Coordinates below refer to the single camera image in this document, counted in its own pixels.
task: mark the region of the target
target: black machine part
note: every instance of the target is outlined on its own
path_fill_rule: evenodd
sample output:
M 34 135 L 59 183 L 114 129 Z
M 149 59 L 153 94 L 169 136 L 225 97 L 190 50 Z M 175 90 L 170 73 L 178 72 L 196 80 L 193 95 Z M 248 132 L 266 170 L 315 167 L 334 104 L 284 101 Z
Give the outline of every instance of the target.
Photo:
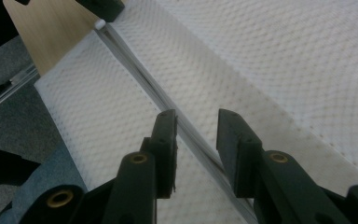
M 176 115 L 157 116 L 141 151 L 121 161 L 117 177 L 84 193 L 77 186 L 58 186 L 34 202 L 20 224 L 156 223 L 157 199 L 171 197 L 176 176 Z
M 358 223 L 358 186 L 346 198 L 322 189 L 293 157 L 265 151 L 239 114 L 219 110 L 216 147 L 234 194 L 255 198 L 259 223 Z

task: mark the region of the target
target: white fabric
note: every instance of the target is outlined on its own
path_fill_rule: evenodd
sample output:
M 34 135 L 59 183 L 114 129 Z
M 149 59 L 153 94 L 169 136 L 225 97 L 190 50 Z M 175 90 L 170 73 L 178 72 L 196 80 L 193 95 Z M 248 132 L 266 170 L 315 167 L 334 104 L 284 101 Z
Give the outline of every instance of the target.
M 159 110 L 93 32 L 35 84 L 88 189 L 117 175 Z M 177 191 L 158 223 L 246 223 L 178 137 Z
M 320 185 L 358 184 L 358 0 L 131 0 L 111 25 L 212 145 L 223 107 Z

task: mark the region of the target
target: brass insert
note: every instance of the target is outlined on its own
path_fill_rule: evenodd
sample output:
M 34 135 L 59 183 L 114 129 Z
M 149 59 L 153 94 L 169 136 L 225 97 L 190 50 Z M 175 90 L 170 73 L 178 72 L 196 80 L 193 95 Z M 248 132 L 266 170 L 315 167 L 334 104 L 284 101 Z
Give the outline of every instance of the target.
M 285 163 L 285 162 L 289 161 L 287 159 L 287 157 L 285 157 L 281 153 L 271 153 L 271 154 L 269 154 L 269 158 L 272 159 L 273 161 L 276 161 L 279 163 Z
M 55 192 L 48 197 L 47 204 L 50 208 L 59 208 L 62 207 L 74 198 L 74 193 L 69 189 L 62 189 L 58 192 Z
M 139 164 L 139 163 L 144 163 L 145 161 L 147 161 L 146 155 L 136 154 L 136 155 L 131 156 L 132 163 Z

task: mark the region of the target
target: white nonwoven material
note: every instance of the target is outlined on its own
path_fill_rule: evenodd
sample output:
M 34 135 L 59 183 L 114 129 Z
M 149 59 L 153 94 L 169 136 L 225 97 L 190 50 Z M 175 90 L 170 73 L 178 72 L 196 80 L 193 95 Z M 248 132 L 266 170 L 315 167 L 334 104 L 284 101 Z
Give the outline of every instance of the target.
M 358 184 L 357 0 L 130 0 L 110 25 L 211 145 L 233 110 L 323 187 Z
M 35 84 L 89 190 L 117 175 L 160 112 L 91 32 Z M 178 136 L 176 192 L 158 223 L 247 223 Z

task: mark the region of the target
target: wooden board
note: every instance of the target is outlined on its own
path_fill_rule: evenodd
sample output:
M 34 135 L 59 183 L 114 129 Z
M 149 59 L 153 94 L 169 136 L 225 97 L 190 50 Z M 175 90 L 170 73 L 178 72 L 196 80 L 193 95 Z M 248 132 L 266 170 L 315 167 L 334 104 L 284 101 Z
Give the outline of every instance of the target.
M 43 76 L 92 29 L 98 18 L 75 0 L 4 0 L 34 64 Z

